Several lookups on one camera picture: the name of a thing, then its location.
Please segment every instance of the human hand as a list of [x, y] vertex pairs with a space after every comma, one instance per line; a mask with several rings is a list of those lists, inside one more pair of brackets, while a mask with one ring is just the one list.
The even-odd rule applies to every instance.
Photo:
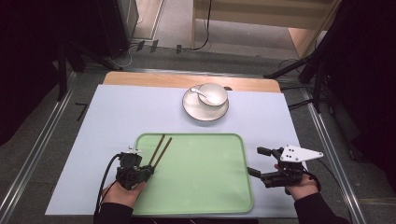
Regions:
[[317, 182], [310, 179], [309, 175], [303, 175], [300, 184], [286, 186], [286, 189], [290, 192], [294, 201], [302, 199], [308, 195], [318, 193]]
[[128, 207], [134, 207], [140, 192], [146, 187], [147, 183], [142, 182], [136, 185], [133, 189], [125, 189], [120, 182], [116, 181], [113, 186], [108, 186], [102, 190], [103, 203], [120, 203]]

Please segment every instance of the person's arm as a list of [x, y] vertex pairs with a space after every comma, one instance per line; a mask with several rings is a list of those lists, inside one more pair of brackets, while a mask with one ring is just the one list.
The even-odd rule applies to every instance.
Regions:
[[136, 185], [133, 189], [127, 190], [116, 182], [111, 188], [102, 190], [102, 196], [106, 194], [101, 205], [101, 209], [94, 224], [127, 224], [134, 211], [133, 207], [140, 192], [146, 186], [146, 182]]
[[326, 204], [318, 192], [315, 180], [309, 179], [309, 175], [303, 175], [299, 185], [288, 186], [286, 189], [295, 200], [294, 208], [300, 224], [347, 224], [343, 217], [338, 217]]

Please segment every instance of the table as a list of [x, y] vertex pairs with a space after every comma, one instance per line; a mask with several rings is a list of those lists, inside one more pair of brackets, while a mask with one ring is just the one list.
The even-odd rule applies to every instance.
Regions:
[[[192, 36], [195, 20], [207, 19], [209, 0], [193, 0]], [[214, 0], [210, 20], [289, 27], [298, 55], [314, 47], [320, 33], [332, 24], [341, 0]]]
[[[206, 82], [216, 82], [233, 89], [229, 91], [232, 106], [223, 118], [216, 121], [195, 120], [180, 108], [186, 89]], [[142, 99], [148, 95], [155, 98]], [[148, 104], [147, 99], [155, 104]], [[136, 139], [141, 133], [152, 132], [237, 133], [244, 139], [248, 166], [264, 173], [274, 171], [276, 160], [258, 155], [256, 147], [262, 144], [269, 148], [286, 144], [299, 146], [285, 98], [274, 80], [110, 72], [104, 85], [100, 85], [93, 96], [46, 215], [92, 214], [97, 188], [103, 176], [100, 171], [105, 169], [112, 156], [131, 144], [131, 139]], [[113, 163], [108, 176], [115, 176], [117, 166]], [[283, 188], [266, 189], [260, 179], [250, 179], [255, 199], [250, 211], [193, 216], [296, 217], [293, 199], [284, 193]], [[70, 197], [73, 192], [82, 193]]]

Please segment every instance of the white tabletop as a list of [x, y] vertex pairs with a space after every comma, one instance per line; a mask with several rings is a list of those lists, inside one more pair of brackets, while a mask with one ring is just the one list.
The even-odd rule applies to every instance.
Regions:
[[[81, 125], [46, 215], [92, 215], [109, 160], [142, 133], [237, 133], [245, 143], [249, 167], [269, 173], [276, 159], [257, 147], [299, 146], [282, 93], [229, 91], [230, 108], [215, 121], [199, 121], [183, 109], [185, 89], [99, 85]], [[105, 186], [114, 181], [114, 162]], [[266, 189], [251, 178], [253, 208], [229, 217], [297, 217], [284, 188]]]

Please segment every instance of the spoon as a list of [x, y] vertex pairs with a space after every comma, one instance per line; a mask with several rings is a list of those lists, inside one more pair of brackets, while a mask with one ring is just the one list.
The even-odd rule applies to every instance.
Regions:
[[213, 104], [213, 105], [218, 105], [220, 103], [220, 99], [219, 97], [215, 96], [215, 95], [207, 95], [204, 94], [203, 92], [195, 89], [195, 88], [191, 88], [191, 91], [198, 93], [202, 96], [204, 96], [206, 98], [207, 101], [209, 101], [209, 103]]

